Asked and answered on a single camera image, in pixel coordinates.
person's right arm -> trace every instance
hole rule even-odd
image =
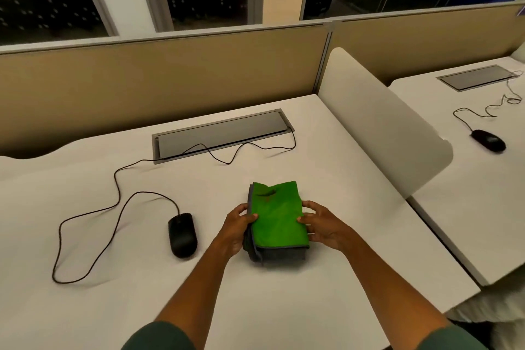
[[[431,333],[450,325],[352,228],[324,206],[312,201],[302,204],[315,211],[298,218],[307,225],[310,241],[324,243],[346,256],[394,350],[415,350]]]

white divider panel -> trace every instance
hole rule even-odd
[[[319,98],[404,198],[452,162],[451,144],[342,48]]]

computer mouse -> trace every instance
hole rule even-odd
[[[197,234],[192,215],[178,214],[167,223],[171,251],[179,259],[189,258],[197,250]]]
[[[507,148],[507,145],[501,138],[484,130],[473,130],[470,135],[474,140],[493,153],[502,153]]]

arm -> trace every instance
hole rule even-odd
[[[242,247],[248,223],[257,219],[256,214],[240,215],[247,207],[243,203],[228,213],[217,237],[155,319],[179,327],[196,350],[204,349],[226,264]]]
[[[430,333],[450,324],[332,212],[311,201],[304,201],[303,206],[315,211],[298,218],[308,225],[310,241],[324,243],[346,256],[394,350],[415,350]]]

person's left hand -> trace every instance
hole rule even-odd
[[[257,220],[256,214],[243,214],[248,208],[247,203],[242,203],[227,214],[223,227],[215,237],[214,242],[224,250],[225,255],[231,258],[243,247],[244,231],[248,224]]]

